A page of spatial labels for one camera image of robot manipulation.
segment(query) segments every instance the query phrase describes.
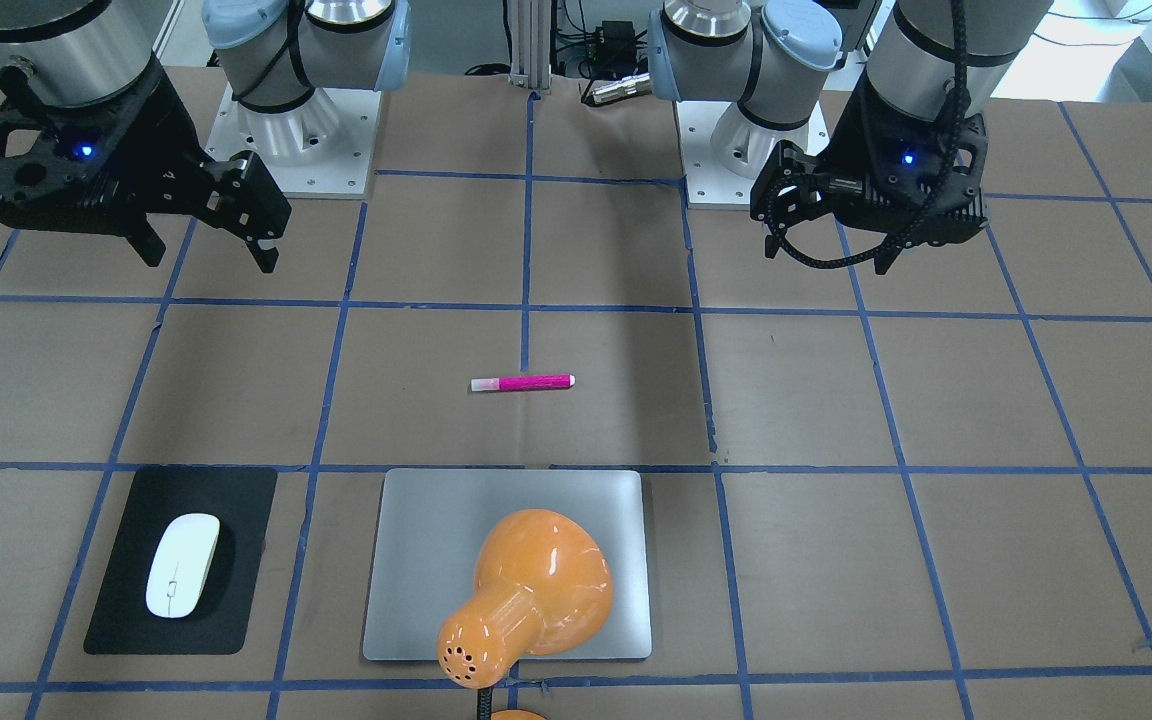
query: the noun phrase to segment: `light blue joint cover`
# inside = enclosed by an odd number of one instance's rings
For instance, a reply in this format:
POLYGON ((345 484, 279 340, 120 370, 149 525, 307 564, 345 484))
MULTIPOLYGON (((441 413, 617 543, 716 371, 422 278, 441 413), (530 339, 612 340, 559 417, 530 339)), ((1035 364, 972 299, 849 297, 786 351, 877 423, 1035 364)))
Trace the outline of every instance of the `light blue joint cover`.
POLYGON ((682 100, 679 83, 673 77, 673 65, 669 65, 669 44, 666 29, 660 24, 660 10, 653 10, 647 17, 647 73, 652 76, 652 94, 660 100, 682 100))
POLYGON ((265 32, 287 9, 288 0, 207 0, 202 5, 202 26, 215 50, 237 47, 265 32))
POLYGON ((763 26, 781 50, 809 68, 835 67, 842 28, 829 10, 812 0, 768 0, 763 6, 763 26))
POLYGON ((397 90, 407 83, 407 66, 411 63, 412 38, 408 35, 411 8, 407 0, 394 0, 394 20, 389 23, 389 39, 380 71, 376 75, 376 91, 397 90))

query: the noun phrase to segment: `pink marker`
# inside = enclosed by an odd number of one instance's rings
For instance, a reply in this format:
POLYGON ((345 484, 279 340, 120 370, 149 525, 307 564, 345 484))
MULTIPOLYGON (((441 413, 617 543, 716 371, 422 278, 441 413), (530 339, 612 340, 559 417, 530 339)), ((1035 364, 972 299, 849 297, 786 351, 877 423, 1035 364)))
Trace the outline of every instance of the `pink marker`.
POLYGON ((522 378, 479 378, 470 381, 473 392, 513 392, 517 389, 567 389, 576 384, 575 376, 530 376, 522 378))

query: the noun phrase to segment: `white computer mouse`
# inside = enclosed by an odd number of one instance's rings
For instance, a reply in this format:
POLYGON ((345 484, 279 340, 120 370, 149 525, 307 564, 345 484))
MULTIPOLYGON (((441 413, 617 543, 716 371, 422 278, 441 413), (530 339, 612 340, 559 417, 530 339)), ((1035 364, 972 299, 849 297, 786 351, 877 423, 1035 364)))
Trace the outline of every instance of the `white computer mouse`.
POLYGON ((194 612, 207 582, 218 537, 220 520, 205 511, 189 511, 169 523, 145 583, 145 606, 152 614, 175 619, 194 612))

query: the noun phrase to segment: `metal post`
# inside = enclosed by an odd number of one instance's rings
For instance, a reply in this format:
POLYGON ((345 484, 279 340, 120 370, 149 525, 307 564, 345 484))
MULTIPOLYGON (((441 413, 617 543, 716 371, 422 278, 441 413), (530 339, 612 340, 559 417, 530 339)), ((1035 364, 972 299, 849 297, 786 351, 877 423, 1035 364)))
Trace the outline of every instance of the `metal post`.
POLYGON ((518 88, 550 91, 550 14, 553 0, 508 0, 513 28, 509 82, 518 88))

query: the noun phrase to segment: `black mouse pad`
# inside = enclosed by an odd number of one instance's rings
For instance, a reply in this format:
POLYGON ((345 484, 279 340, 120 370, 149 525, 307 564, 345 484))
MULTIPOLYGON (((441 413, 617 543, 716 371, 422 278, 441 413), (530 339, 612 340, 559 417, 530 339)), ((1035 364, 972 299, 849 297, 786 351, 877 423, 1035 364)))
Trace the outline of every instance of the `black mouse pad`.
POLYGON ((242 650, 276 480, 273 468, 138 470, 83 650, 91 655, 232 655, 242 650), (145 606, 150 566, 164 530, 189 511, 220 520, 211 570, 191 614, 159 617, 145 606))

